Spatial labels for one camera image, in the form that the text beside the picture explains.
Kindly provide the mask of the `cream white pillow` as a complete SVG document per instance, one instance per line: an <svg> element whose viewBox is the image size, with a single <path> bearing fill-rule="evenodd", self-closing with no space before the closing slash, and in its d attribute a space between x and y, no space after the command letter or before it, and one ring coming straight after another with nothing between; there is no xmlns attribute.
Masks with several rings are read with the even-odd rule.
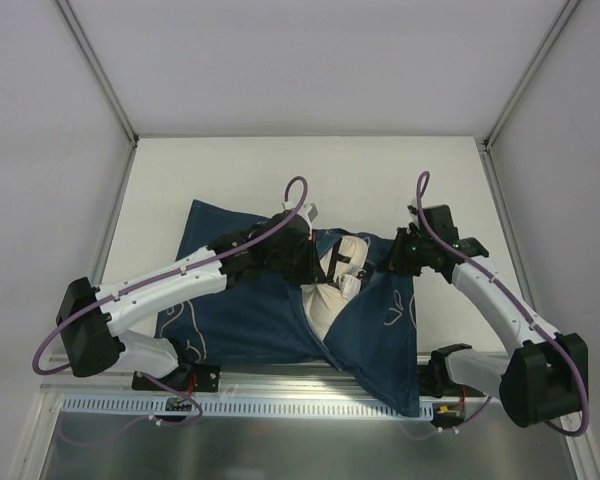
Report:
<svg viewBox="0 0 600 480"><path fill-rule="evenodd" d="M345 235L339 239L342 239L341 252L351 256L349 270L336 280L326 279L325 256L333 244L320 257L320 268L325 274L326 282L301 287L305 315L320 340L326 337L337 316L343 312L347 304L360 293L362 279L366 273L365 263L369 254L369 243L352 235Z"/></svg>

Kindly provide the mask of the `blue whale pillowcase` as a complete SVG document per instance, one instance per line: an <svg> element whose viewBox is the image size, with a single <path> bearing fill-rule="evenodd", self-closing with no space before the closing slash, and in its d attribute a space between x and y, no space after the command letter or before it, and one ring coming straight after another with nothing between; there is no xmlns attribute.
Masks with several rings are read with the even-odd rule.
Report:
<svg viewBox="0 0 600 480"><path fill-rule="evenodd" d="M159 313L155 334L174 341L186 362L220 366L295 364L314 360L351 374L399 414L419 413L413 281L382 271L392 242L340 228L316 233L324 255L345 235L369 243L360 293L323 340L311 328L301 287L267 274L258 281L186 300Z"/></svg>

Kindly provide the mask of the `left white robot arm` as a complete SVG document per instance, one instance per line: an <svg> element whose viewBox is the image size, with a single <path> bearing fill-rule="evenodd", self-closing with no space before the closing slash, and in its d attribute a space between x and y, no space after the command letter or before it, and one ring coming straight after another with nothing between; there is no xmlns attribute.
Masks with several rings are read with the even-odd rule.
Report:
<svg viewBox="0 0 600 480"><path fill-rule="evenodd" d="M287 206L131 281L108 286L94 286L87 278L72 281L56 319L68 369L86 378L116 367L149 374L168 390L183 387L189 367L175 344L135 332L133 326L178 303L248 285L267 274L296 285L325 282L312 228L316 216L313 204Z"/></svg>

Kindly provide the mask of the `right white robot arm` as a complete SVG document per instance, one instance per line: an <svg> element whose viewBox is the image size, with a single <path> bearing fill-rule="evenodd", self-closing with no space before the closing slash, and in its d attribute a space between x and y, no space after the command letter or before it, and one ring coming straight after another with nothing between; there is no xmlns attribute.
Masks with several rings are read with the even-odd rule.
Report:
<svg viewBox="0 0 600 480"><path fill-rule="evenodd" d="M525 428L560 417L589 415L588 348L581 336L563 334L500 279L486 248L460 238L446 205L408 208L413 220L398 229L386 260L389 273L415 277L429 268L480 312L505 348L503 358L467 345L435 352L430 387L449 395L462 385L502 404Z"/></svg>

